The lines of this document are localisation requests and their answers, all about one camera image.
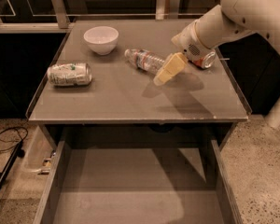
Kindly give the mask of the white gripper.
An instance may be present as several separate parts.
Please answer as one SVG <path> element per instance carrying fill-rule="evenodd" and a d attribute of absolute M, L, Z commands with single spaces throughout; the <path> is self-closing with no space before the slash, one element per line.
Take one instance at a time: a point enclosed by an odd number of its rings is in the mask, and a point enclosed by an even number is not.
<path fill-rule="evenodd" d="M 169 55 L 164 65 L 159 69 L 153 82 L 157 86 L 164 85 L 170 79 L 183 71 L 188 64 L 188 59 L 191 62 L 198 61 L 213 49 L 206 47 L 199 39 L 196 33 L 196 22 L 192 22 L 181 33 L 172 38 L 173 44 L 183 53 L 178 52 Z"/>

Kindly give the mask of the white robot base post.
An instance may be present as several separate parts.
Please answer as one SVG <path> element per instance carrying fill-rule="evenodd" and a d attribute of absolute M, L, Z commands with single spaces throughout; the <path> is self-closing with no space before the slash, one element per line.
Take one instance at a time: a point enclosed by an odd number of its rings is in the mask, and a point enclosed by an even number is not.
<path fill-rule="evenodd" d="M 270 112 L 265 116 L 265 121 L 272 128 L 280 126 L 280 97 L 271 108 Z"/>

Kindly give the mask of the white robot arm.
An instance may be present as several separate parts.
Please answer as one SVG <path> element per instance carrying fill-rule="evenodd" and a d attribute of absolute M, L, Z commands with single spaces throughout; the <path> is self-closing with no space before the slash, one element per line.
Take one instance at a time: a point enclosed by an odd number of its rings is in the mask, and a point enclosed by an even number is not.
<path fill-rule="evenodd" d="M 280 0 L 220 0 L 172 38 L 178 53 L 169 56 L 154 77 L 158 86 L 179 74 L 187 63 L 202 69 L 216 59 L 215 48 L 257 33 L 280 55 Z"/>

